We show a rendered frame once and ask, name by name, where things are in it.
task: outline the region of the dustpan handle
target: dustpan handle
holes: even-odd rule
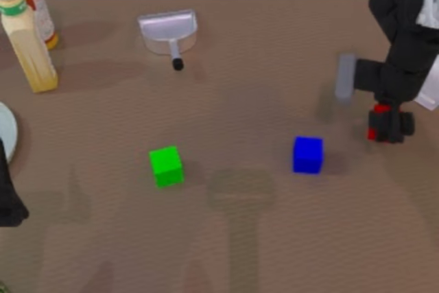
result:
[[[169,48],[171,49],[172,66],[177,71],[182,70],[184,65],[176,39],[172,39],[169,41]]]

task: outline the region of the bottle label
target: bottle label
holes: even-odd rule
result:
[[[0,13],[7,16],[16,16],[23,13],[27,8],[26,1],[20,2],[18,5],[14,7],[0,7]]]
[[[44,41],[48,41],[55,34],[55,26],[52,21],[49,9],[45,0],[27,0],[27,3],[32,7],[35,13],[35,23],[38,32]]]

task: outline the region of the white plate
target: white plate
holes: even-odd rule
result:
[[[19,129],[12,111],[0,102],[0,138],[5,146],[8,163],[14,156],[15,147],[19,138]]]

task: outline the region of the brown table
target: brown table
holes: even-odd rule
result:
[[[49,4],[59,89],[32,94],[10,49],[0,55],[31,212],[0,230],[14,293],[439,292],[438,114],[408,104],[416,136],[377,145],[365,140],[371,95],[345,109],[332,99],[339,52],[385,56],[366,0]],[[199,40],[176,73],[145,50],[136,17],[184,8]],[[291,173],[296,135],[324,137],[322,175]],[[147,153],[173,144],[187,182],[158,190]],[[218,187],[247,196],[214,207]]]

